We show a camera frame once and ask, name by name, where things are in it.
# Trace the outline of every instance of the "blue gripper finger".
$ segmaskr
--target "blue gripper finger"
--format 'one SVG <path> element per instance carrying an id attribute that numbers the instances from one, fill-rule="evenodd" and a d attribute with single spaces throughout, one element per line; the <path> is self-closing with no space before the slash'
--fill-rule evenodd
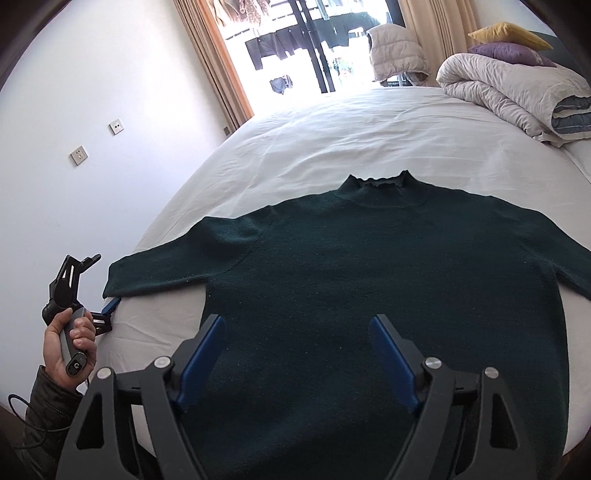
<path id="1" fill-rule="evenodd" d="M 412 414 L 418 414 L 424 402 L 423 355 L 414 343 L 398 334 L 386 315 L 377 315 L 369 321 L 369 338 L 396 399 Z"/>
<path id="2" fill-rule="evenodd" d="M 226 345 L 226 321 L 210 315 L 194 339 L 185 340 L 173 355 L 172 402 L 181 410 L 195 405 L 205 382 Z"/>

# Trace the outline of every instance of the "white wall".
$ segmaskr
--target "white wall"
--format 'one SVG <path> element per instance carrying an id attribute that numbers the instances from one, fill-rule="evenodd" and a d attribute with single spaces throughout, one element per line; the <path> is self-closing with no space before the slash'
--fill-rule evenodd
<path id="1" fill-rule="evenodd" d="M 470 0 L 478 28 L 511 22 L 536 32 L 554 35 L 550 28 L 519 0 Z"/>
<path id="2" fill-rule="evenodd" d="M 34 40 L 0 91 L 1 402 L 30 393 L 41 309 L 66 254 L 103 255 L 79 296 L 100 310 L 109 264 L 224 126 L 171 0 L 73 0 Z M 81 144 L 89 158 L 76 167 Z"/>

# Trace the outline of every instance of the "hand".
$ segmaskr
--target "hand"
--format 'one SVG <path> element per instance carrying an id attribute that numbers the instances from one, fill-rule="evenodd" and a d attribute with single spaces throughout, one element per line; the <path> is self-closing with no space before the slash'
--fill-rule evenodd
<path id="1" fill-rule="evenodd" d="M 70 337 L 74 340 L 74 346 L 78 350 L 86 352 L 86 366 L 75 377 L 66 373 L 66 366 L 61 357 L 60 332 L 72 318 L 72 309 L 58 313 L 45 330 L 43 340 L 43 360 L 45 360 L 45 372 L 55 383 L 67 390 L 75 391 L 93 371 L 96 365 L 96 329 L 92 323 L 92 315 L 87 310 L 85 316 L 74 320 L 76 328 L 70 331 Z"/>

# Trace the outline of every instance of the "sweater collar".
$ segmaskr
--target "sweater collar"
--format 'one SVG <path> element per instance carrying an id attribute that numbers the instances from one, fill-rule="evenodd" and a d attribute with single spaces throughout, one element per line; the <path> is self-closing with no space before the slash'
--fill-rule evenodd
<path id="1" fill-rule="evenodd" d="M 408 170 L 388 179 L 362 180 L 352 175 L 335 194 L 369 207 L 409 207 L 424 203 L 432 185 L 415 179 Z"/>

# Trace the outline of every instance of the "beige curtain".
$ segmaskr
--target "beige curtain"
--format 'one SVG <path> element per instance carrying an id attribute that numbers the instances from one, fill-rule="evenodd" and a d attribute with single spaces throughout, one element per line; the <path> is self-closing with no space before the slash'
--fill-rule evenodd
<path id="1" fill-rule="evenodd" d="M 423 47 L 431 77 L 428 85 L 438 86 L 437 71 L 444 60 L 472 46 L 467 35 L 476 30 L 469 0 L 398 0 L 406 27 Z"/>
<path id="2" fill-rule="evenodd" d="M 173 0 L 234 133 L 254 113 L 207 0 Z"/>

